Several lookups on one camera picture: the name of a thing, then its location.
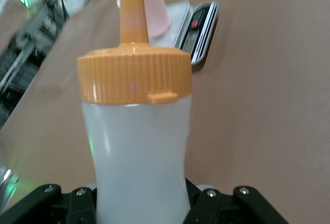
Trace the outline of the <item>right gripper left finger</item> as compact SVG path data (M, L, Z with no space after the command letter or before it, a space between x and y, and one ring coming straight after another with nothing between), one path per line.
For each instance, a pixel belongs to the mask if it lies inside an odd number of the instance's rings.
M42 185L2 213L1 223L96 223L96 190Z

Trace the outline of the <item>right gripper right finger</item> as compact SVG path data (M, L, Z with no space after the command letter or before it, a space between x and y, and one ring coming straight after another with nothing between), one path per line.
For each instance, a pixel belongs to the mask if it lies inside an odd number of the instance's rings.
M191 210L184 223L287 223L255 188L238 186L232 195L214 188L200 190L186 180Z

